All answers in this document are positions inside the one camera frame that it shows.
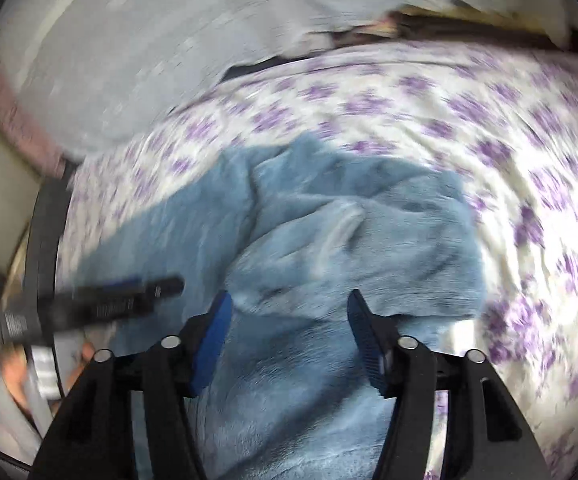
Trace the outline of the grey sleeve forearm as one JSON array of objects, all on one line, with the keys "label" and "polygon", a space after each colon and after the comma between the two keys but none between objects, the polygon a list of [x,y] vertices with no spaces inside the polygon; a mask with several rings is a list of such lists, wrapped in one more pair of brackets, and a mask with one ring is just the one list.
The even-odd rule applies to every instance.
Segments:
[{"label": "grey sleeve forearm", "polygon": [[0,374],[0,452],[31,465],[42,437],[13,400]]}]

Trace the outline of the person's left hand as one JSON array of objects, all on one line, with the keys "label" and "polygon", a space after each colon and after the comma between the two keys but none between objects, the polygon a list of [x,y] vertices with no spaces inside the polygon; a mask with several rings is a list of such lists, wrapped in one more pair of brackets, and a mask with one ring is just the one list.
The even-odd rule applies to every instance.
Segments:
[{"label": "person's left hand", "polygon": [[[80,356],[77,358],[76,367],[64,383],[66,391],[70,391],[75,385],[86,365],[94,357],[95,352],[95,347],[86,340],[80,349]],[[30,404],[27,402],[23,388],[27,378],[27,362],[24,350],[21,347],[11,347],[7,349],[0,360],[0,371],[4,385],[14,403],[27,419],[31,419]]]}]

